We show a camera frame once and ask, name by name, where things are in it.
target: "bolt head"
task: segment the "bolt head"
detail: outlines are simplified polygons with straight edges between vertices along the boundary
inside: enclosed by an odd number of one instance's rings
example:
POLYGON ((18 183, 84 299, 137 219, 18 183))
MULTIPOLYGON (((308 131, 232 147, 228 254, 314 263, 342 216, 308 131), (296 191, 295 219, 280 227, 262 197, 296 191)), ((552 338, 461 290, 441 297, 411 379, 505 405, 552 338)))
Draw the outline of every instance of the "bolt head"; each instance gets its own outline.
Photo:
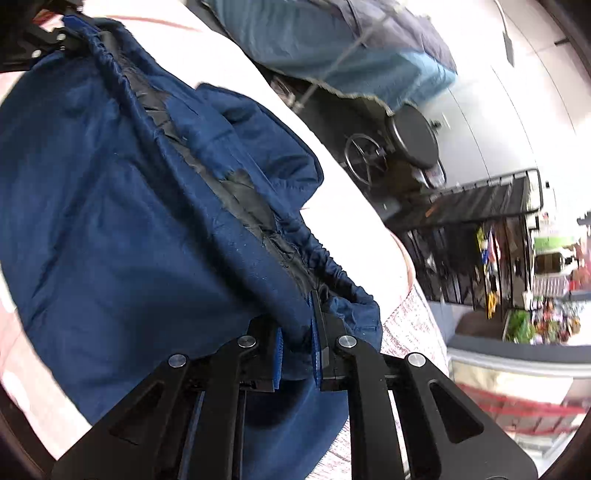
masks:
POLYGON ((353 348, 357 345, 357 339, 351 335, 339 337, 339 345, 343 348, 353 348))
POLYGON ((425 363, 427 363, 427 360, 420 353, 411 353, 408 356, 408 363, 411 364, 414 367, 419 367, 420 368, 425 363))
POLYGON ((242 348, 251 348, 256 345, 256 338, 251 335, 243 335, 238 339, 238 345, 242 348))
POLYGON ((187 363, 187 357, 177 353, 168 359, 168 364, 173 368, 184 367, 187 363))

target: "white fabric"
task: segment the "white fabric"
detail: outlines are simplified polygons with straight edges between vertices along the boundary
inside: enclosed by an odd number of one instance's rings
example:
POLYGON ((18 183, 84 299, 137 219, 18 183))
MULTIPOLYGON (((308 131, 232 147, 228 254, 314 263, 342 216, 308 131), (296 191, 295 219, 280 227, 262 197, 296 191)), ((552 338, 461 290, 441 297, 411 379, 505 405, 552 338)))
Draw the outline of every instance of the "white fabric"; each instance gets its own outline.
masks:
MULTIPOLYGON (((414 270, 403 247, 385 229, 328 150, 283 104, 238 46, 210 31, 176 0, 86 0, 85 14, 121 21, 156 62, 188 85, 210 83, 243 93, 278 116, 310 146, 324 170, 324 183, 302 209, 311 231, 351 279, 374 295, 385 326, 407 297, 419 299, 420 304, 422 293, 413 289, 414 270)), ((0 75, 0 100, 18 77, 0 75)), ((59 458, 89 425, 35 354, 3 285, 0 281, 4 305, 0 308, 0 378, 48 451, 59 458)), ((421 342, 402 341, 388 352, 403 355, 412 346, 428 352, 445 369, 445 347, 428 307, 419 305, 415 314, 418 323, 428 326, 424 331, 429 335, 419 337, 409 330, 402 337, 421 338, 421 342)), ((346 476, 350 464, 343 465, 340 471, 346 476)), ((318 472, 315 478, 322 477, 318 472)))

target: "black round seat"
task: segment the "black round seat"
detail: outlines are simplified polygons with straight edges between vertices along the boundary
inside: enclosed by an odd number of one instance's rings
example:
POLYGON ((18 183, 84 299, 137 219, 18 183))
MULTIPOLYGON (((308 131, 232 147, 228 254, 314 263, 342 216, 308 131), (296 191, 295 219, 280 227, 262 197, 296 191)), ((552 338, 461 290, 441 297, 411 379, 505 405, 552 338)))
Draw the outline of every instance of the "black round seat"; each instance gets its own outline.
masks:
POLYGON ((397 153, 407 162, 428 170, 439 161, 439 146, 429 121, 415 107, 404 105, 386 117, 386 127, 397 153))

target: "blue blanket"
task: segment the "blue blanket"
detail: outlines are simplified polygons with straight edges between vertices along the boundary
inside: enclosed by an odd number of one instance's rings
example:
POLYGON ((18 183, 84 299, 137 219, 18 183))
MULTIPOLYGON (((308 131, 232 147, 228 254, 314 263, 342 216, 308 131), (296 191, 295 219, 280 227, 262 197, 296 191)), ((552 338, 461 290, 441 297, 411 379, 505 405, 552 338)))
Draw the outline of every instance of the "blue blanket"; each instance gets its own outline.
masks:
POLYGON ((304 224, 317 158, 242 95, 193 90, 121 24, 26 73, 0 108, 0 262, 24 330, 91 423, 172 353, 197 358, 267 313, 281 386, 250 395, 246 479, 301 480, 347 416, 310 359, 309 292, 374 347, 379 310, 304 224))
POLYGON ((379 0, 202 2, 251 59, 340 96, 376 100, 389 115, 406 102, 421 105, 457 76, 452 54, 430 21, 405 10, 323 80, 326 69, 383 16, 379 0))

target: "black metal bracket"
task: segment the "black metal bracket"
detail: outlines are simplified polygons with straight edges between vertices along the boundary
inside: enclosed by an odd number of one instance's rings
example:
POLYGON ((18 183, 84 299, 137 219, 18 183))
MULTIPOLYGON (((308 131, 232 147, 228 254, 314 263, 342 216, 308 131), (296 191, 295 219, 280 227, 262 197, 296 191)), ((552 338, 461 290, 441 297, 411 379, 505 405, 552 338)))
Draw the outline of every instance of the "black metal bracket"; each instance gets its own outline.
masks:
MULTIPOLYGON (((85 21, 92 21, 82 14, 82 0, 53 0, 39 5, 60 15, 78 15, 85 21)), ((56 50, 76 51, 83 48, 78 36, 68 28, 47 31, 33 23, 28 23, 15 36, 13 43, 0 52, 0 73, 29 71, 42 58, 56 50)))
MULTIPOLYGON (((320 389, 348 392, 353 480, 405 478, 389 391, 412 479, 538 478, 521 448, 424 355, 377 352, 312 298, 320 389)), ((171 356, 58 460, 51 478, 172 480, 184 469, 189 479, 239 480, 248 391, 276 390, 280 332, 257 317, 214 355, 171 356)))

